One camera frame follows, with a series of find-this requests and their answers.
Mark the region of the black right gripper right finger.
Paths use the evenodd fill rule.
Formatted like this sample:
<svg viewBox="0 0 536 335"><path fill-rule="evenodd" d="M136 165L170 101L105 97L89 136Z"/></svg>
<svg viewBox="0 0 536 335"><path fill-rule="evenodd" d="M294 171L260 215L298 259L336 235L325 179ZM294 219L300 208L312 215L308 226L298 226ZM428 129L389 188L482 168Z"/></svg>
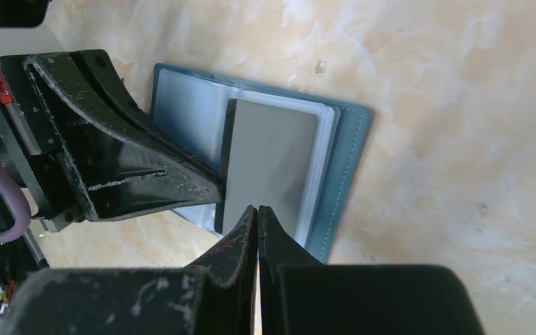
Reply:
<svg viewBox="0 0 536 335"><path fill-rule="evenodd" d="M438 265L325 265L258 210L264 334L482 334L466 287Z"/></svg>

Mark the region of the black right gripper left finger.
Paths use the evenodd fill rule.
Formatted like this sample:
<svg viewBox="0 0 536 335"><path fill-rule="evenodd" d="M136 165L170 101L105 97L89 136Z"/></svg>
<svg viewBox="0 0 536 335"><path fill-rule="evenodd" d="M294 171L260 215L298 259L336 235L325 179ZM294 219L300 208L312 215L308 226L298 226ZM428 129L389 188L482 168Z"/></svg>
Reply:
<svg viewBox="0 0 536 335"><path fill-rule="evenodd" d="M43 269L0 334L252 334L258 212L182 268Z"/></svg>

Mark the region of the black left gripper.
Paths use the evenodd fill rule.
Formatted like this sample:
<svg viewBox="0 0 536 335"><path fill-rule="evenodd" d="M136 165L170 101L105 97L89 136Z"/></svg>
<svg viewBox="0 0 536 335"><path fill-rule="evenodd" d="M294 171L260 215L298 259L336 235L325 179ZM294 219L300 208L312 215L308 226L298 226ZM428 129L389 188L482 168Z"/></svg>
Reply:
<svg viewBox="0 0 536 335"><path fill-rule="evenodd" d="M0 84L13 178L50 231L223 200L218 174L165 138L105 50L2 56Z"/></svg>

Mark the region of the blue leather card holder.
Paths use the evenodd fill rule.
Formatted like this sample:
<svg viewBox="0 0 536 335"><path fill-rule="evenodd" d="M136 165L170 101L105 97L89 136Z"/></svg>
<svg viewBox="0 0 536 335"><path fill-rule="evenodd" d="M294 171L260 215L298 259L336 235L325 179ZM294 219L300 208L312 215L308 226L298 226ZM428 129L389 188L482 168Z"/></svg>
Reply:
<svg viewBox="0 0 536 335"><path fill-rule="evenodd" d="M374 113L362 105L167 64L154 68L151 119L225 182L225 199L175 209L227 234L249 205L326 262Z"/></svg>

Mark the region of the black credit card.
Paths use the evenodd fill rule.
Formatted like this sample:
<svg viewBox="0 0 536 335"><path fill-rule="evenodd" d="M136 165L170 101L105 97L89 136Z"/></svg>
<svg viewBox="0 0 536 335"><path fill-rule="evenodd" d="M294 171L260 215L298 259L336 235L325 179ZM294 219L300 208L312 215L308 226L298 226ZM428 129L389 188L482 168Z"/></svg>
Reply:
<svg viewBox="0 0 536 335"><path fill-rule="evenodd" d="M309 112L228 100L219 167L225 198L216 205L217 232L231 231L252 205L271 207L283 229L296 235L318 121Z"/></svg>

